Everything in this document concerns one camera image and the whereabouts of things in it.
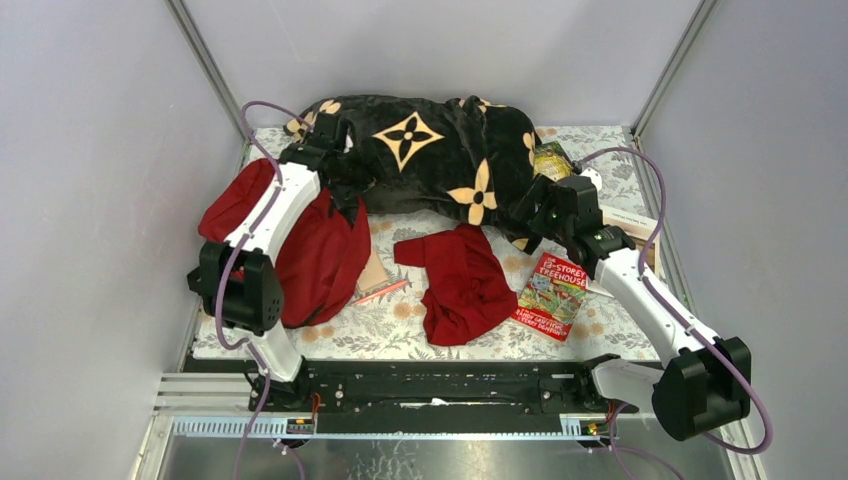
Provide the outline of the green dark cover book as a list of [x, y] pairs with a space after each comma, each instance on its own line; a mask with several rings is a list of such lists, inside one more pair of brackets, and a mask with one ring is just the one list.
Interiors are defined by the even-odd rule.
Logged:
[[537, 145], [534, 149], [534, 173], [557, 182], [578, 174], [578, 169], [558, 142]]

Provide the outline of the white beige cover book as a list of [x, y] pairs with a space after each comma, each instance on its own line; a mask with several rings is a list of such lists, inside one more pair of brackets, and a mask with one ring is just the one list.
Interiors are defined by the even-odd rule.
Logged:
[[[639, 251], [642, 251], [650, 234], [654, 231], [657, 221], [649, 217], [626, 212], [614, 207], [601, 205], [605, 224], [620, 227], [630, 236]], [[658, 235], [646, 257], [647, 266], [661, 279], [665, 280], [664, 267], [661, 260], [661, 236]]]

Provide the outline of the black floral plush blanket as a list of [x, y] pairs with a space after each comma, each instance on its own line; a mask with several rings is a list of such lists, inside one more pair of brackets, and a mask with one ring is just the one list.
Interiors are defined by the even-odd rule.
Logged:
[[542, 144], [522, 110], [475, 95], [342, 95], [310, 105], [286, 134], [302, 142], [321, 112], [350, 122], [351, 148], [320, 169], [339, 210], [358, 198], [372, 215], [430, 210], [491, 226], [525, 253], [547, 240], [509, 215], [537, 176], [534, 149]]

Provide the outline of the red treehouse storybook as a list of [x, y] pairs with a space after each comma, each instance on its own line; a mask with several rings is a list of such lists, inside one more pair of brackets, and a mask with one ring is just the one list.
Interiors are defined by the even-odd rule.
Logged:
[[518, 295], [511, 319], [556, 342], [565, 342], [588, 291], [586, 272], [544, 253]]

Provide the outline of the red student backpack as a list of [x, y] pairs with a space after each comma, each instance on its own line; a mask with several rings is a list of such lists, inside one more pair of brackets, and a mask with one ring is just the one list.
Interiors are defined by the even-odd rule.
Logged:
[[[207, 208], [198, 233], [222, 243], [248, 218], [276, 172], [271, 162], [248, 164]], [[358, 198], [341, 210], [323, 189], [293, 223], [278, 253], [276, 279], [283, 294], [281, 324], [289, 329], [329, 321], [351, 299], [371, 256], [366, 205]]]

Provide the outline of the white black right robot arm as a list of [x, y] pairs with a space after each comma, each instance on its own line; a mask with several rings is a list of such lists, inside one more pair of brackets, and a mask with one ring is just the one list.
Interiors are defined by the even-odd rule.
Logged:
[[653, 414], [683, 441], [746, 418], [754, 398], [751, 352], [698, 320], [641, 260], [634, 240], [604, 223], [597, 190], [583, 176], [534, 178], [510, 211], [542, 238], [565, 248], [569, 264], [609, 292], [652, 344], [660, 366], [606, 354], [585, 362], [575, 402], [597, 412], [611, 400]]

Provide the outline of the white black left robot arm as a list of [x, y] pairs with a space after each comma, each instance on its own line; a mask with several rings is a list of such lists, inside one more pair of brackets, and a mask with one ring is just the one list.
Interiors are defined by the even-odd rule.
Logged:
[[274, 382], [272, 398], [288, 411], [309, 401], [310, 385], [299, 377], [302, 357], [292, 345], [281, 315], [284, 292], [275, 261], [296, 221], [322, 189], [320, 169], [347, 152], [347, 122], [317, 116], [302, 142], [271, 160], [273, 175], [256, 205], [221, 242], [206, 242], [188, 288], [214, 316], [219, 343], [246, 347], [259, 372]]

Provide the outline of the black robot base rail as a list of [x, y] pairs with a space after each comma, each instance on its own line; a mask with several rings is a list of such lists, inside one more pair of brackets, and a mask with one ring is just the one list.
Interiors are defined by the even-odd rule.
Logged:
[[263, 390], [245, 376], [250, 410], [304, 414], [320, 434], [550, 435], [602, 426], [617, 403], [595, 392], [579, 362], [308, 360], [291, 382]]

